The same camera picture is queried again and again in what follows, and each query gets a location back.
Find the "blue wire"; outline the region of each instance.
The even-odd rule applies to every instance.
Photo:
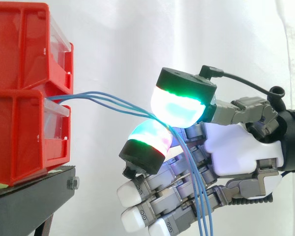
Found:
[[[129,105],[130,107],[124,106],[123,104],[117,103],[117,102],[112,101],[112,100],[107,99],[107,98],[98,97],[98,96],[92,96],[92,95],[89,95],[89,94],[99,94],[99,95],[107,96],[107,97],[113,98],[113,99],[115,99],[117,101],[120,101],[122,103],[125,103],[125,104]],[[145,114],[147,114],[147,116],[142,115],[142,114],[123,111],[123,110],[108,106],[108,105],[106,105],[104,103],[96,101],[95,99],[91,99],[91,97],[95,97],[95,98],[98,98],[98,99],[101,99],[101,100],[109,101],[109,102],[112,102],[112,103],[114,103],[116,105],[122,106],[122,107],[127,108],[127,109],[131,109],[131,110],[134,110],[134,111],[137,111],[137,112],[145,113]],[[107,94],[107,93],[97,92],[97,91],[90,91],[90,92],[84,92],[84,93],[75,94],[75,95],[60,95],[60,96],[49,97],[50,100],[61,100],[61,99],[68,100],[68,99],[73,99],[73,98],[83,98],[83,99],[92,100],[92,101],[96,102],[97,104],[100,104],[100,105],[102,105],[104,107],[110,108],[110,109],[112,109],[114,111],[118,111],[118,112],[121,112],[121,113],[130,114],[130,115],[134,115],[134,116],[140,116],[140,117],[146,117],[146,118],[152,118],[152,119],[157,120],[159,123],[161,123],[166,128],[169,128],[170,131],[172,132],[172,134],[177,138],[180,146],[182,147],[183,151],[185,152],[186,157],[189,159],[189,162],[190,162],[190,173],[191,173],[191,177],[192,177],[192,180],[193,180],[193,188],[194,188],[194,193],[195,193],[195,202],[196,202],[196,208],[197,208],[197,217],[198,217],[198,224],[199,224],[200,234],[202,235],[201,221],[199,220],[199,217],[201,217],[200,213],[199,213],[200,212],[200,206],[199,206],[198,197],[197,197],[197,195],[198,195],[197,194],[197,189],[196,189],[196,186],[194,184],[194,176],[192,175],[192,173],[194,173],[194,175],[196,177],[198,188],[199,188],[199,183],[200,183],[202,192],[203,192],[203,194],[205,196],[206,206],[207,206],[207,211],[208,211],[208,216],[209,216],[209,221],[210,221],[210,234],[211,234],[211,236],[213,236],[213,223],[212,223],[212,217],[211,217],[211,209],[210,209],[206,189],[205,189],[204,184],[203,184],[203,182],[201,180],[199,171],[198,171],[198,169],[196,167],[196,164],[195,164],[195,162],[194,162],[194,160],[192,158],[190,150],[187,148],[185,142],[182,140],[180,135],[174,129],[172,129],[170,126],[166,125],[165,123],[161,122],[154,114],[151,114],[151,113],[147,112],[146,110],[144,110],[144,109],[142,109],[142,108],[140,108],[138,106],[135,106],[135,105],[133,105],[133,104],[131,104],[131,103],[125,101],[125,100],[122,100],[122,99],[120,99],[118,97],[115,97],[115,96]],[[200,202],[201,202],[201,205],[202,205],[202,212],[204,213],[204,211],[203,211],[204,203],[203,203],[203,199],[202,199],[202,194],[200,193],[200,188],[199,188],[199,196],[200,196]],[[206,229],[206,235],[207,235],[207,226],[206,226],[206,223],[205,223],[206,222],[205,216],[202,217],[202,219],[204,221],[204,227]]]
[[[172,132],[175,133],[176,138],[178,139],[178,142],[183,141],[182,138],[181,138],[181,136],[180,136],[180,135],[179,135],[174,129],[172,129]],[[200,174],[199,174],[198,168],[195,167],[195,165],[193,165],[193,164],[195,164],[195,163],[194,163],[194,160],[193,160],[193,158],[192,158],[192,155],[191,155],[189,149],[188,149],[188,151],[186,151],[185,153],[188,153],[188,155],[189,155],[189,158],[188,158],[188,159],[189,159],[189,161],[190,161],[191,169],[192,169],[194,175],[196,176],[197,185],[198,185],[198,190],[199,190],[199,197],[200,197],[200,204],[201,204],[202,216],[200,215],[199,201],[197,201],[197,200],[198,200],[198,195],[195,195],[196,209],[199,210],[199,212],[197,211],[198,222],[201,221],[201,217],[202,217],[202,220],[203,220],[203,226],[204,226],[204,229],[205,229],[205,234],[206,234],[206,236],[207,236],[207,235],[208,235],[208,231],[207,231],[207,223],[206,223],[206,215],[205,215],[205,205],[204,205],[203,196],[202,196],[202,192],[203,192],[203,190],[202,190],[202,188],[201,188],[201,186],[200,186],[200,183],[199,183],[199,182],[202,183],[202,180],[201,180],[201,177],[200,177]]]
[[[106,104],[104,104],[104,103],[102,103],[102,102],[96,101],[95,99],[87,98],[87,97],[71,97],[71,98],[66,98],[66,99],[64,99],[64,100],[61,100],[59,103],[64,102],[64,101],[66,101],[66,100],[70,100],[70,99],[76,99],[76,98],[91,100],[91,101],[93,101],[93,102],[95,102],[95,103],[97,103],[97,104],[99,104],[99,105],[102,105],[102,106],[104,106],[104,107],[107,107],[107,108],[109,108],[109,109],[112,109],[112,110],[114,110],[114,111],[116,111],[116,112],[120,112],[120,113],[124,113],[124,114],[128,114],[128,115],[133,115],[133,116],[137,116],[137,117],[150,118],[149,116],[146,116],[146,115],[143,115],[143,114],[138,114],[138,113],[133,113],[133,112],[123,111],[123,110],[120,110],[120,109],[118,109],[118,108],[115,108],[115,107],[111,107],[111,106],[109,106],[109,105],[106,105]]]
[[[48,97],[49,100],[68,100],[68,99],[71,99],[71,98],[95,98],[95,99],[100,99],[100,100],[104,100],[104,101],[108,101],[108,102],[111,102],[111,103],[114,103],[118,106],[121,106],[123,108],[127,108],[127,109],[130,109],[130,110],[133,110],[135,111],[136,109],[133,109],[132,107],[130,106],[126,106],[126,105],[123,105],[121,103],[118,103],[116,101],[113,101],[111,99],[108,99],[108,98],[105,98],[105,97],[99,97],[99,96],[94,96],[94,95],[87,95],[87,94],[73,94],[73,95],[58,95],[58,96],[52,96],[52,97]]]

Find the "red plastic drawer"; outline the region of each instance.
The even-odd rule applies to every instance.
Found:
[[[10,186],[70,160],[71,111],[37,90],[0,90],[0,183]]]
[[[73,45],[47,4],[0,2],[0,89],[73,93]]]

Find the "cable connector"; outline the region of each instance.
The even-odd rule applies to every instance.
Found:
[[[210,80],[212,77],[223,77],[224,71],[212,66],[203,65],[199,75]]]

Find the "metal bolt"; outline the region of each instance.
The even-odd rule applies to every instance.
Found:
[[[67,182],[67,188],[77,190],[80,186],[80,178],[77,176],[71,177]]]

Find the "white backdrop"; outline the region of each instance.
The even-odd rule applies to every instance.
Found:
[[[75,93],[108,92],[150,110],[162,67],[198,73],[203,64],[269,89],[286,90],[295,108],[295,0],[48,0],[75,46]],[[213,79],[217,98],[262,94],[229,79]],[[88,101],[70,101],[70,165],[81,184],[54,215],[51,236],[127,234],[116,196],[127,181],[118,154],[142,119]],[[271,204],[226,206],[213,213],[216,236],[295,235],[295,176],[287,176]],[[197,224],[181,236],[197,236]]]

